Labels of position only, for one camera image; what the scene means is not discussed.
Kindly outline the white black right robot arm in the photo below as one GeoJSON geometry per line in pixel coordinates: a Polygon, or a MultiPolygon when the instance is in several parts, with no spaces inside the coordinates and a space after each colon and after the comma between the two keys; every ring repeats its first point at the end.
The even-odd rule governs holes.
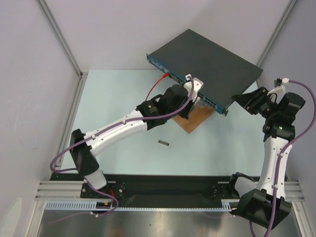
{"type": "Polygon", "coordinates": [[[229,196],[239,198],[233,214],[272,230],[291,212],[292,205],[285,200],[284,178],[292,149],[290,142],[295,138],[293,122],[305,100],[288,92],[274,102],[264,87],[234,95],[233,100],[250,114],[260,114],[265,119],[264,162],[259,181],[237,172],[227,186],[229,196]]]}

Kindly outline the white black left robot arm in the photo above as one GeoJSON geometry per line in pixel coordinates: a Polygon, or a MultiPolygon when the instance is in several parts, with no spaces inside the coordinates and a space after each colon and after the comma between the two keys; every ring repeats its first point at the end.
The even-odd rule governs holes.
{"type": "Polygon", "coordinates": [[[131,135],[164,125],[177,115],[187,119],[194,107],[198,90],[199,86],[191,82],[184,86],[173,85],[163,95],[144,101],[125,117],[108,126],[87,133],[80,129],[73,131],[70,154],[79,175],[92,186],[92,193],[102,198],[109,191],[96,156],[131,135]]]}

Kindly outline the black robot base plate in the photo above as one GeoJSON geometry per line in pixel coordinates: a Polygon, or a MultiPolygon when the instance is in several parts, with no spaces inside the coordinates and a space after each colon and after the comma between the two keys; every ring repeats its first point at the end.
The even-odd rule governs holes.
{"type": "Polygon", "coordinates": [[[219,208],[238,199],[229,176],[107,174],[101,191],[113,194],[121,208],[219,208]]]}

